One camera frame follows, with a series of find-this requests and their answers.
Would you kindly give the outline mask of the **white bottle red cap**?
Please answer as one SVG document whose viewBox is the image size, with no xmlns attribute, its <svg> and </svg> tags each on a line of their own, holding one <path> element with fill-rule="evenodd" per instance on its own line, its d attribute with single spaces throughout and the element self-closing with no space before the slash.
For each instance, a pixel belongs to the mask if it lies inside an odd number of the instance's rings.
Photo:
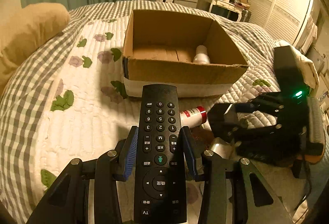
<svg viewBox="0 0 329 224">
<path fill-rule="evenodd" d="M 198 106 L 180 112 L 181 126 L 189 128 L 198 127 L 207 121 L 207 113 L 204 107 Z"/>
</svg>

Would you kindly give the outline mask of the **black TV remote control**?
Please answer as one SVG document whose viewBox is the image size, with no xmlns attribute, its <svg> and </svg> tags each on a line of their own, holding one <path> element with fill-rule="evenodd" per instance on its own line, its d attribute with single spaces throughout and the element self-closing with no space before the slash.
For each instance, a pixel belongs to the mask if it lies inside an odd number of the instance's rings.
<svg viewBox="0 0 329 224">
<path fill-rule="evenodd" d="M 138 127 L 133 220 L 185 223 L 186 178 L 176 87 L 143 87 Z"/>
</svg>

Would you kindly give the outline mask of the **silver white rounded box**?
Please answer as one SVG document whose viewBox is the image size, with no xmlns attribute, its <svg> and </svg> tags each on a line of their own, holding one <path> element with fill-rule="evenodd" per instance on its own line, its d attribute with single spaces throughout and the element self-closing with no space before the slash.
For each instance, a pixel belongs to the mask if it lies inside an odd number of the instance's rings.
<svg viewBox="0 0 329 224">
<path fill-rule="evenodd" d="M 215 138 L 210 144 L 210 150 L 218 154 L 223 159 L 237 160 L 238 156 L 236 155 L 235 144 L 233 142 L 226 143 L 221 138 Z"/>
</svg>

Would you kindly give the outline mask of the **white crumpled cloth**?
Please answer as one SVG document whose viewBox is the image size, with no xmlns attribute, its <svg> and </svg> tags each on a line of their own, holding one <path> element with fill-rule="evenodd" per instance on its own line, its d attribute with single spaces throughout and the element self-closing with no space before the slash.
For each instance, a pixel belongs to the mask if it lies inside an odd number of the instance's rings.
<svg viewBox="0 0 329 224">
<path fill-rule="evenodd" d="M 316 71 L 315 65 L 311 59 L 308 59 L 295 47 L 285 40 L 275 40 L 276 46 L 290 46 L 297 60 L 297 66 L 302 72 L 303 79 L 306 85 L 311 88 L 311 91 L 317 91 L 319 88 L 319 75 Z"/>
</svg>

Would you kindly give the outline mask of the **white plastic bottle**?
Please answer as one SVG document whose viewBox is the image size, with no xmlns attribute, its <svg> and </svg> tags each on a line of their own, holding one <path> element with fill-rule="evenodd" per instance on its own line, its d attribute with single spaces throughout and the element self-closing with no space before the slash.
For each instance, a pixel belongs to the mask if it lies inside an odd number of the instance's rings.
<svg viewBox="0 0 329 224">
<path fill-rule="evenodd" d="M 207 48 L 204 45 L 199 45 L 196 48 L 196 55 L 194 56 L 193 62 L 199 64 L 210 64 Z"/>
</svg>

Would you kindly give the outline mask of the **grey checked bed cover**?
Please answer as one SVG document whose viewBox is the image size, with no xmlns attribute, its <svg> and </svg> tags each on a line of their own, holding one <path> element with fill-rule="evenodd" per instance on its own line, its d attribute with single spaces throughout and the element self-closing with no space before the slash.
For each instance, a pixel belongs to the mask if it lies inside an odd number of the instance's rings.
<svg viewBox="0 0 329 224">
<path fill-rule="evenodd" d="M 70 12 L 68 26 L 16 70 L 1 97 L 1 202 L 17 223 L 26 223 L 38 203 L 33 195 L 37 131 L 56 73 L 74 47 L 86 45 L 80 34 L 87 23 L 115 16 L 129 18 L 134 9 L 175 11 L 216 21 L 220 17 L 151 1 L 104 2 Z"/>
</svg>

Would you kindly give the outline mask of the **brown cardboard box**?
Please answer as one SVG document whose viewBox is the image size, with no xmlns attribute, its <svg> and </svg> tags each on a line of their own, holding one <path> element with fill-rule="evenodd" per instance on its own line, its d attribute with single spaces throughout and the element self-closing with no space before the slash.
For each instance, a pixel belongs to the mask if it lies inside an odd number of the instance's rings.
<svg viewBox="0 0 329 224">
<path fill-rule="evenodd" d="M 210 64 L 194 63 L 204 45 Z M 130 97 L 143 86 L 168 84 L 180 98 L 223 95 L 249 65 L 218 21 L 175 11 L 134 10 L 125 32 L 123 79 Z"/>
</svg>

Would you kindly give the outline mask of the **white floral quilted mat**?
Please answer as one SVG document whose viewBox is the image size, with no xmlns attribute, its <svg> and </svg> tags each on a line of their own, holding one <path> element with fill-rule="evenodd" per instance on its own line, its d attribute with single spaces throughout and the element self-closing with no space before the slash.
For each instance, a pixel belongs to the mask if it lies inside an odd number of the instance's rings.
<svg viewBox="0 0 329 224">
<path fill-rule="evenodd" d="M 214 97 L 180 99 L 180 109 L 216 103 L 245 102 L 277 91 L 273 70 L 274 48 L 284 40 L 272 38 L 263 28 L 217 18 L 239 48 L 249 67 L 229 89 Z M 113 148 L 138 123 L 140 101 L 125 91 L 121 54 L 127 17 L 94 20 L 80 34 L 84 47 L 74 47 L 66 58 L 46 99 L 35 148 L 34 200 L 38 202 L 73 158 L 90 160 Z"/>
</svg>

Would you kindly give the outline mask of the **white louvred wardrobe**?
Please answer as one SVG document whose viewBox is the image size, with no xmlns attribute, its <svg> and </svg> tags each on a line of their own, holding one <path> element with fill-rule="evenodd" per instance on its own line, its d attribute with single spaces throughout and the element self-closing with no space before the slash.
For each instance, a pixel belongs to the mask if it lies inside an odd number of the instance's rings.
<svg viewBox="0 0 329 224">
<path fill-rule="evenodd" d="M 272 38 L 296 46 L 307 24 L 313 0 L 248 0 L 249 22 L 259 25 Z"/>
</svg>

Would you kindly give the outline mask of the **white dressing table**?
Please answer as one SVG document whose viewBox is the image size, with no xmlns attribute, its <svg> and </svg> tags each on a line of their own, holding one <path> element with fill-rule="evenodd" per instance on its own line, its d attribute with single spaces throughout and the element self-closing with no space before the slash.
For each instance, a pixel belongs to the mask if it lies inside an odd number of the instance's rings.
<svg viewBox="0 0 329 224">
<path fill-rule="evenodd" d="M 196 8 L 236 22 L 248 23 L 251 18 L 249 10 L 223 0 L 198 0 Z"/>
</svg>

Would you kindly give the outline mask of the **tan pillow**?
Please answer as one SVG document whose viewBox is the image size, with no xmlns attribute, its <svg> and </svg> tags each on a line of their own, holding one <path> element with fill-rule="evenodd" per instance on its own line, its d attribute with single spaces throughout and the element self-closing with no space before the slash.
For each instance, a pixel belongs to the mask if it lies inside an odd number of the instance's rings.
<svg viewBox="0 0 329 224">
<path fill-rule="evenodd" d="M 1 26 L 1 93 L 18 67 L 69 21 L 64 5 L 42 2 L 20 9 Z"/>
</svg>

